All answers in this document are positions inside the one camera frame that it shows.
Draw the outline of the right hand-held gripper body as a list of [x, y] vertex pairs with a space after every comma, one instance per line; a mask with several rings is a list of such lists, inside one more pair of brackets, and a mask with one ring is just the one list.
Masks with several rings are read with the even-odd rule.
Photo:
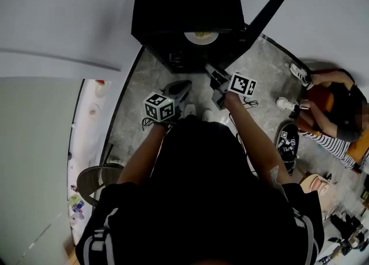
[[231, 80], [224, 82], [220, 90], [214, 90], [212, 95], [212, 101], [215, 103], [219, 110], [225, 109], [225, 94], [228, 92], [236, 93], [239, 96], [251, 97], [256, 87], [257, 81], [249, 79], [239, 73], [233, 73]]

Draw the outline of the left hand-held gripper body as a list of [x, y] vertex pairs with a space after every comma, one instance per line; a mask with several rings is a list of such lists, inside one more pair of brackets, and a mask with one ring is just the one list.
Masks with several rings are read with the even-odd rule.
[[179, 114], [180, 94], [152, 92], [143, 101], [147, 118], [164, 122]]

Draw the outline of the white round plate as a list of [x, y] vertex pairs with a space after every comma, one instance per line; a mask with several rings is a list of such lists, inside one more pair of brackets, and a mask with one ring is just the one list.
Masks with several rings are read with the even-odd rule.
[[218, 38], [218, 36], [219, 36], [219, 34], [218, 33], [216, 33], [216, 32], [211, 32], [212, 33], [212, 35], [211, 35], [211, 37], [209, 37], [209, 38], [207, 38], [207, 39], [205, 39], [205, 40], [200, 40], [200, 39], [197, 39], [196, 37], [195, 37], [195, 34], [194, 34], [195, 32], [185, 32], [184, 33], [184, 35], [185, 35], [185, 37], [186, 37], [186, 39], [188, 40], [188, 41], [190, 41], [191, 43], [193, 43], [193, 44], [196, 44], [196, 45], [199, 45], [199, 46], [205, 46], [205, 45], [208, 45], [208, 44], [211, 44], [212, 42], [214, 42], [217, 38]]

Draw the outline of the person's left forearm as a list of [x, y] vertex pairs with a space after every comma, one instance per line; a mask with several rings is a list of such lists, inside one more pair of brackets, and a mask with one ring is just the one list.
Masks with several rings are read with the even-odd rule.
[[141, 186], [148, 181], [165, 134], [166, 130], [163, 125], [153, 125], [148, 136], [123, 168], [116, 182], [117, 184], [134, 183], [137, 186]]

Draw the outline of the person's right forearm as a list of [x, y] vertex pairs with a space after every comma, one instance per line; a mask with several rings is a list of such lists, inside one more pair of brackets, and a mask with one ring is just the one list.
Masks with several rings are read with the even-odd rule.
[[279, 152], [270, 138], [256, 124], [239, 96], [232, 92], [226, 93], [224, 105], [233, 118], [249, 160], [259, 179], [270, 185], [274, 182], [291, 183], [292, 180]]

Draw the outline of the white cup with red top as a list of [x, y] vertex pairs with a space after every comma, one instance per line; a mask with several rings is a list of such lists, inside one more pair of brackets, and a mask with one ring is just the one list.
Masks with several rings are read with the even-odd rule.
[[107, 94], [110, 84], [104, 80], [96, 80], [95, 83], [95, 96], [98, 99], [102, 99]]

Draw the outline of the long white ledge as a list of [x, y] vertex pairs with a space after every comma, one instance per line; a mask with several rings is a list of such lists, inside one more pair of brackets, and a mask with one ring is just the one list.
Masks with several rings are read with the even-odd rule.
[[[95, 85], [95, 80], [92, 79], [87, 79], [83, 82], [71, 125], [69, 157], [67, 163], [67, 203], [69, 196], [75, 194], [80, 196], [80, 194], [76, 192], [77, 178], [80, 172], [90, 166], [97, 165], [101, 157], [98, 129], [105, 98], [98, 99], [95, 96]], [[91, 119], [88, 115], [88, 107], [92, 103], [97, 104], [100, 108], [100, 115], [97, 119]], [[77, 244], [91, 216], [92, 206], [84, 201], [84, 206], [80, 210], [84, 215], [84, 219], [78, 221], [70, 220], [70, 216], [74, 211], [69, 204], [68, 209], [71, 236], [74, 243]]]

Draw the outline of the dark wicker chair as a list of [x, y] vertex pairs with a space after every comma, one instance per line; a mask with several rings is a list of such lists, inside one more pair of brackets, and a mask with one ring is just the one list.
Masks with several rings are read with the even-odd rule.
[[93, 207], [98, 205], [99, 200], [95, 198], [98, 190], [108, 185], [115, 184], [123, 170], [121, 164], [107, 162], [113, 147], [113, 144], [110, 144], [102, 165], [86, 168], [78, 175], [78, 192], [82, 199]]

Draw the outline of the person's black striped clothing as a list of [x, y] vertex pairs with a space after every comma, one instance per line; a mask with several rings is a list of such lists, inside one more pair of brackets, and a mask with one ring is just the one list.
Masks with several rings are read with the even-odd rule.
[[314, 265], [323, 242], [316, 192], [262, 182], [227, 126], [188, 116], [143, 185], [102, 190], [76, 255], [80, 265]]

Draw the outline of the black white striped cloth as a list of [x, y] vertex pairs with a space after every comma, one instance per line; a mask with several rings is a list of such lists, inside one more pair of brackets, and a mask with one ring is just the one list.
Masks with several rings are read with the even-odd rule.
[[337, 139], [331, 138], [326, 135], [314, 135], [309, 132], [300, 132], [300, 135], [306, 138], [312, 139], [315, 143], [322, 146], [325, 150], [327, 150], [330, 154], [335, 156], [340, 162], [345, 166], [346, 169], [352, 169], [356, 162], [354, 159], [347, 154], [347, 151], [350, 147], [350, 143]]

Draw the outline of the seated person in striped trousers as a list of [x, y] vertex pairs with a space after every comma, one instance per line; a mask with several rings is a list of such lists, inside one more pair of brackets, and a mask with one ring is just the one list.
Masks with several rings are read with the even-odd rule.
[[[307, 92], [306, 99], [313, 101], [323, 113], [328, 114], [328, 117], [336, 117], [336, 115], [332, 114], [332, 110], [337, 106], [337, 102], [335, 101], [334, 94], [332, 94], [328, 88], [321, 85], [315, 86]], [[301, 117], [298, 117], [295, 120], [295, 125], [298, 127], [300, 132], [308, 132], [317, 136], [325, 135], [318, 131], [316, 126], [310, 126]], [[364, 131], [358, 141], [349, 143], [351, 145], [347, 154], [349, 154], [356, 164], [358, 164], [367, 154], [369, 149], [369, 129]]]

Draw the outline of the brown cardboard box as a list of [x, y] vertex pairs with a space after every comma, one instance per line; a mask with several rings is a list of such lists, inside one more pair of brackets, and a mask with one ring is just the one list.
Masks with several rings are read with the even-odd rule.
[[80, 265], [77, 259], [74, 241], [71, 237], [63, 243], [63, 247], [67, 255], [67, 262], [65, 265]]

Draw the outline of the black equipment pile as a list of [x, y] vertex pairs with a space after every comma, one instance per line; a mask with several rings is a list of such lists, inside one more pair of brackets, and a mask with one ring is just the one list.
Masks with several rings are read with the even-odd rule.
[[332, 214], [330, 222], [344, 239], [348, 239], [361, 225], [361, 222], [355, 216], [350, 217], [348, 214], [345, 215], [345, 219], [341, 219], [337, 214]]

